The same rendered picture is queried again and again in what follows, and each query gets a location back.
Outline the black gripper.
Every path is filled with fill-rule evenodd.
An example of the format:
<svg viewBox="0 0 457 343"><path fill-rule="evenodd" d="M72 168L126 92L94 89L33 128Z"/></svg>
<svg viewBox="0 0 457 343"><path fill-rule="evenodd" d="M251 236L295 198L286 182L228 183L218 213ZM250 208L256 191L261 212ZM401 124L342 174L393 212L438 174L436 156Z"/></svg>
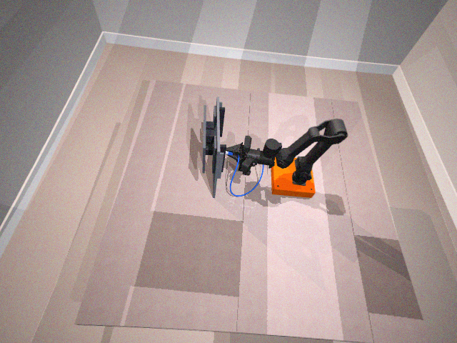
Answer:
<svg viewBox="0 0 457 343"><path fill-rule="evenodd" d="M238 155L239 155L239 167L238 170L241 168L241 164L243 161L245 161L246 158L249 158L249 156L245 157L246 155L251 155L254 158L256 158L256 161L254 161L255 165L260 164L261 161L261 155L262 151L258 148L257 150L255 149L250 149L251 148L251 137L250 136L245 136L244 139L244 145L243 142L241 144L237 144L235 146L230 146L226 148L226 151L233 152L233 155L228 155L229 157L235 159L238 162Z"/></svg>

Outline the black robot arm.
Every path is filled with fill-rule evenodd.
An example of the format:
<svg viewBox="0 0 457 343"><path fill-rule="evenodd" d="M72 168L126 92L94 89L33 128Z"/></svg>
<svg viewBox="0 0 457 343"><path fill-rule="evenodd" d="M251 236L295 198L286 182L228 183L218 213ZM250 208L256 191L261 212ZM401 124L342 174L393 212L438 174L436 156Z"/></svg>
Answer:
<svg viewBox="0 0 457 343"><path fill-rule="evenodd" d="M320 131L325 129L324 135ZM311 170L313 164L333 145L340 144L348 132L342 119L325 120L318 126L311 127L308 132L297 139L287 148L282 148L282 144L275 139L267 139L264 145L260 164L268 165L269 169L276 165L282 169L290 166L294 158L304 149L318 142L305 156L298 156L294 160L296 170L292 173L292 184L301 186L306 185L306 181L312 179ZM249 176L251 167L255 166L256 161L251 155L246 155L245 161L241 164L240 170L244 175Z"/></svg>

